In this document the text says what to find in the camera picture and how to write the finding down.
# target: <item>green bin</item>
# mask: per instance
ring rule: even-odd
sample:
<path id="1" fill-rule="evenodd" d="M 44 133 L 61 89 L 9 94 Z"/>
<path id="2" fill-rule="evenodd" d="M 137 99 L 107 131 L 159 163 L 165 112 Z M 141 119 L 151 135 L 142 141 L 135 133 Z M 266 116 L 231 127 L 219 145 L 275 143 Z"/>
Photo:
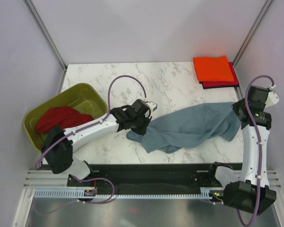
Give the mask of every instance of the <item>green bin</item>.
<path id="1" fill-rule="evenodd" d="M 69 106 L 81 114 L 91 115 L 94 119 L 107 113 L 106 103 L 91 85 L 80 83 L 72 86 L 25 115 L 23 127 L 34 148 L 38 151 L 41 151 L 47 133 L 38 134 L 35 132 L 35 127 L 49 108 L 59 106 Z"/>

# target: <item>orange cloth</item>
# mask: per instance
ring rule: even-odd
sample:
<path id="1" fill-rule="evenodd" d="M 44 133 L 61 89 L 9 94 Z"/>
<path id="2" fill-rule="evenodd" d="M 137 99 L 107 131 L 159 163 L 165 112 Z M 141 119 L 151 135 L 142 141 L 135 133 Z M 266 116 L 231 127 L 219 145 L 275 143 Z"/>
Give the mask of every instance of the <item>orange cloth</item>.
<path id="1" fill-rule="evenodd" d="M 234 81 L 226 56 L 194 58 L 194 67 L 199 82 Z"/>

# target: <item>dark red cloth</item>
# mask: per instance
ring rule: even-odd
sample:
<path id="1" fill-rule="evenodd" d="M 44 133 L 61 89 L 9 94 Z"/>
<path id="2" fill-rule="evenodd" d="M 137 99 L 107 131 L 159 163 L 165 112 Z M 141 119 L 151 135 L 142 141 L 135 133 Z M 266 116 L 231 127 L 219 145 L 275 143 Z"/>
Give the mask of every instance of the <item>dark red cloth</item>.
<path id="1" fill-rule="evenodd" d="M 54 126 L 62 129 L 71 128 L 92 121 L 94 118 L 88 114 L 81 114 L 68 107 L 50 108 L 43 114 L 35 128 L 37 133 L 49 132 Z"/>
<path id="2" fill-rule="evenodd" d="M 208 88 L 217 88 L 217 87 L 238 87 L 239 86 L 239 81 L 237 79 L 236 73 L 233 69 L 232 62 L 229 62 L 229 67 L 231 69 L 231 73 L 233 76 L 234 81 L 233 82 L 202 82 L 202 86 L 204 89 Z"/>

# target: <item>white marble surface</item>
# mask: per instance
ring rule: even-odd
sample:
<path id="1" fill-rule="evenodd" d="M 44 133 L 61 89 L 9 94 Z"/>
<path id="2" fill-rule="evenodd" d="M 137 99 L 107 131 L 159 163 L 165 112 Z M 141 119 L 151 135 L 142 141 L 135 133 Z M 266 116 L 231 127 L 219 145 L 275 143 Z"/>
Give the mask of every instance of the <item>white marble surface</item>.
<path id="1" fill-rule="evenodd" d="M 89 83 L 107 102 L 111 81 L 119 75 L 139 79 L 148 100 L 158 104 L 153 117 L 165 115 L 201 103 L 237 101 L 234 88 L 203 90 L 196 79 L 191 62 L 72 64 L 68 66 L 62 91 L 77 83 Z M 142 98 L 142 89 L 136 81 L 122 78 L 115 82 L 111 93 L 111 107 L 132 104 Z M 196 148 L 183 148 L 173 154 L 156 150 L 147 153 L 140 143 L 129 141 L 126 131 L 106 135 L 77 150 L 74 155 L 89 163 L 212 163 L 242 162 L 243 136 L 239 130 L 233 141 L 217 137 Z"/>

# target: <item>reflective floor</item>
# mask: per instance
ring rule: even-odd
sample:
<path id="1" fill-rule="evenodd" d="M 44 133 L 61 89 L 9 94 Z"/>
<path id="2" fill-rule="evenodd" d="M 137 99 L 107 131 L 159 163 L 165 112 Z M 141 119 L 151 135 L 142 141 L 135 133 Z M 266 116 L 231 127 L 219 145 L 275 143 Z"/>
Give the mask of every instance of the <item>reflective floor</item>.
<path id="1" fill-rule="evenodd" d="M 51 211 L 72 199 L 34 199 L 39 212 Z M 251 214 L 242 212 L 247 222 Z M 240 227 L 235 209 L 197 200 L 117 199 L 107 204 L 73 203 L 42 217 L 31 210 L 28 227 Z M 279 227 L 273 206 L 253 227 Z"/>

